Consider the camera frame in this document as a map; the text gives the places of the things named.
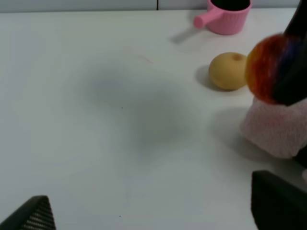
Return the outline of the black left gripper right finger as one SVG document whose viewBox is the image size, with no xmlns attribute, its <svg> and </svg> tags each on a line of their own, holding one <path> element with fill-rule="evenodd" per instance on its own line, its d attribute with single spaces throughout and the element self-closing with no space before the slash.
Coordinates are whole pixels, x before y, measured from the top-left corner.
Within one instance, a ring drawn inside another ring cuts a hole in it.
<svg viewBox="0 0 307 230">
<path fill-rule="evenodd" d="M 269 171 L 254 171 L 251 213 L 259 230 L 305 230 L 307 193 Z"/>
</svg>

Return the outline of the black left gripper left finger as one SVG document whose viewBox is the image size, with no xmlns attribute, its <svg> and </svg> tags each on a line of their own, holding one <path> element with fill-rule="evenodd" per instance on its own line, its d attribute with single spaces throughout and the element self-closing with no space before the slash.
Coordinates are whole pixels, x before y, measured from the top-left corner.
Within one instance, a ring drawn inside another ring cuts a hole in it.
<svg viewBox="0 0 307 230">
<path fill-rule="evenodd" d="M 55 230 L 56 224 L 48 196 L 28 199 L 3 222 L 2 230 Z"/>
</svg>

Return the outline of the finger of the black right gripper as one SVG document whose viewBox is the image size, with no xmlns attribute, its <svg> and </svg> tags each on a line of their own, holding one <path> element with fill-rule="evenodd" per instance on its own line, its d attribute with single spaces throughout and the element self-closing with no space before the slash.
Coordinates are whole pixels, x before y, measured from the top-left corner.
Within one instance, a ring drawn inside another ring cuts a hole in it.
<svg viewBox="0 0 307 230">
<path fill-rule="evenodd" d="M 291 106 L 307 98 L 307 2 L 305 0 L 300 1 L 284 34 L 303 40 L 303 47 L 298 57 L 272 92 L 272 97 L 278 104 Z"/>
</svg>

